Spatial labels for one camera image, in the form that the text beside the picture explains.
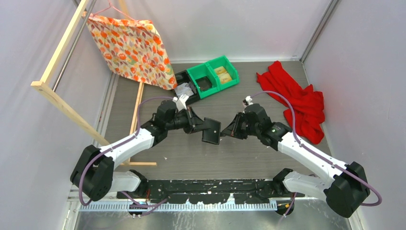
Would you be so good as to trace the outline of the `black leather card holder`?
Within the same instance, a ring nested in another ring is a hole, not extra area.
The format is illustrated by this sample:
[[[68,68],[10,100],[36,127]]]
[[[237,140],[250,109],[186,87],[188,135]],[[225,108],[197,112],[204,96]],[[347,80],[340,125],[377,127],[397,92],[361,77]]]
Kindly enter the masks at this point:
[[[202,142],[219,145],[221,122],[205,117],[203,124]]]

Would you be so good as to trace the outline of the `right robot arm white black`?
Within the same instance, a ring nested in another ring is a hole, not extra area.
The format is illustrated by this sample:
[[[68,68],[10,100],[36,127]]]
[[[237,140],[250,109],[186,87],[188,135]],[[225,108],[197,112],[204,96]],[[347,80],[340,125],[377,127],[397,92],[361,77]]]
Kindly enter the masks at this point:
[[[290,192],[308,195],[325,201],[336,214],[349,218],[371,193],[367,186],[351,176],[367,180],[360,164],[347,164],[309,146],[294,136],[290,127],[272,122],[258,103],[237,113],[221,135],[237,139],[254,136],[263,145],[292,157],[315,173],[312,177],[284,168],[273,178],[273,190],[278,196],[287,196]]]

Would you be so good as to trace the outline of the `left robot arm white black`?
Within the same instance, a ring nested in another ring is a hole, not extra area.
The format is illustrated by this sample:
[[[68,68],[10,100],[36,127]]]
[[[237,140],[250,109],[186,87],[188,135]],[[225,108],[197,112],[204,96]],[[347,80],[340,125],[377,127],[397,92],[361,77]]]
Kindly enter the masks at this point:
[[[89,205],[110,192],[130,193],[142,198],[147,192],[147,179],[135,170],[117,172],[116,168],[132,156],[162,142],[171,130],[182,129],[186,134],[202,133],[202,141],[218,145],[221,123],[211,118],[201,119],[190,106],[180,99],[164,100],[150,120],[135,133],[103,147],[87,146],[70,181],[79,189],[79,201]]]

